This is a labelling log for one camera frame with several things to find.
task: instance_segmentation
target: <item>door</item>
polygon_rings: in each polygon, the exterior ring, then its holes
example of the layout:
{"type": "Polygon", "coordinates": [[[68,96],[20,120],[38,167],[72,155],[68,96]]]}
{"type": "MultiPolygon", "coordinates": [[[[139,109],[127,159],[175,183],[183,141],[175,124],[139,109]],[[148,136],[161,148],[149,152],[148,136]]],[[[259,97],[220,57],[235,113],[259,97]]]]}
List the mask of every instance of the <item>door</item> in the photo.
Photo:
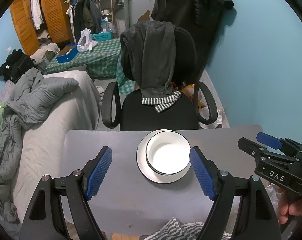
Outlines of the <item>door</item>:
{"type": "Polygon", "coordinates": [[[153,10],[155,0],[125,0],[127,2],[126,4],[129,4],[128,6],[128,20],[129,20],[129,26],[132,26],[133,24],[137,23],[139,18],[147,19],[151,18],[151,13],[153,10]]]}
{"type": "Polygon", "coordinates": [[[63,10],[63,0],[41,0],[45,22],[54,43],[69,40],[67,15],[63,10]]]}
{"type": "Polygon", "coordinates": [[[29,12],[29,4],[30,0],[15,0],[10,6],[10,12],[16,34],[25,54],[33,55],[39,45],[29,12]]]}

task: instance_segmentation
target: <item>human hand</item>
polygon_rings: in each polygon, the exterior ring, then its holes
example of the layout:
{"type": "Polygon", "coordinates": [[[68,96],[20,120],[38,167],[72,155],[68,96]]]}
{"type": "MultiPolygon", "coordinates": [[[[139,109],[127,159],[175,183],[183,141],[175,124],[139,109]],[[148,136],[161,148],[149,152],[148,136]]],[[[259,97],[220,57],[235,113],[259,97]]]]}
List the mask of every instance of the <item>human hand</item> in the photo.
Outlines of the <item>human hand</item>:
{"type": "Polygon", "coordinates": [[[279,188],[281,197],[278,203],[278,210],[276,216],[279,225],[285,224],[288,221],[288,215],[302,216],[302,198],[293,202],[290,206],[287,201],[287,193],[285,190],[279,188]]]}

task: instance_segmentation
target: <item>blue box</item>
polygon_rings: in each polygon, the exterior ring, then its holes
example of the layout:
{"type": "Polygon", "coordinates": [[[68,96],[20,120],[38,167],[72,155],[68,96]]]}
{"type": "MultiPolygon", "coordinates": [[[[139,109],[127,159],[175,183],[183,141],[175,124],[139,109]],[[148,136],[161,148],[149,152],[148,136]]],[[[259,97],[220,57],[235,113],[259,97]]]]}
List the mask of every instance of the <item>blue box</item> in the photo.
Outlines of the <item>blue box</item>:
{"type": "Polygon", "coordinates": [[[92,40],[94,41],[107,41],[111,39],[112,39],[111,32],[92,34],[92,40]]]}
{"type": "Polygon", "coordinates": [[[62,49],[56,57],[58,63],[65,63],[71,61],[75,55],[78,53],[77,44],[69,44],[62,49]]]}

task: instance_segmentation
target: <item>blue gripper pad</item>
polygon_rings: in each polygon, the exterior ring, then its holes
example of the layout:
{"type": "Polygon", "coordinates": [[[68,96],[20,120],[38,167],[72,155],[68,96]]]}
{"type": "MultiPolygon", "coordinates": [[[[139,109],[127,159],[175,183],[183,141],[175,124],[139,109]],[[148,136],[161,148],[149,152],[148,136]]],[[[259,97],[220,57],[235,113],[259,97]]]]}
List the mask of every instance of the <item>blue gripper pad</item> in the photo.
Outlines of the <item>blue gripper pad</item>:
{"type": "Polygon", "coordinates": [[[262,132],[258,133],[257,141],[260,143],[263,143],[264,145],[267,145],[275,150],[282,148],[282,143],[279,141],[278,138],[275,138],[266,133],[262,133],[262,132]]]}
{"type": "Polygon", "coordinates": [[[190,162],[204,195],[214,201],[216,194],[214,192],[213,179],[194,148],[190,150],[190,162]]]}
{"type": "Polygon", "coordinates": [[[105,177],[106,172],[108,171],[111,165],[111,162],[112,162],[112,150],[108,147],[88,179],[87,191],[85,192],[85,196],[88,199],[91,199],[99,191],[101,183],[105,177]]]}

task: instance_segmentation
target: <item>white bed sheet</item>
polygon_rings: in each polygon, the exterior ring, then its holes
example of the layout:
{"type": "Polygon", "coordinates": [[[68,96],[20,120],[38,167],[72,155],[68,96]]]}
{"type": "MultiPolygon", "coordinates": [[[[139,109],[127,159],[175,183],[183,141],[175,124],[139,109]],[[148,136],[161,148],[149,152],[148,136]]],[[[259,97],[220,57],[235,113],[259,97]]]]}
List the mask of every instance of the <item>white bed sheet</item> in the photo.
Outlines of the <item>white bed sheet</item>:
{"type": "Polygon", "coordinates": [[[74,78],[79,83],[79,89],[64,95],[47,120],[34,125],[23,136],[20,165],[11,189],[21,222],[41,177],[45,174],[52,178],[59,176],[66,133],[72,129],[96,130],[99,121],[100,94],[85,71],[65,71],[44,76],[47,77],[74,78]]]}

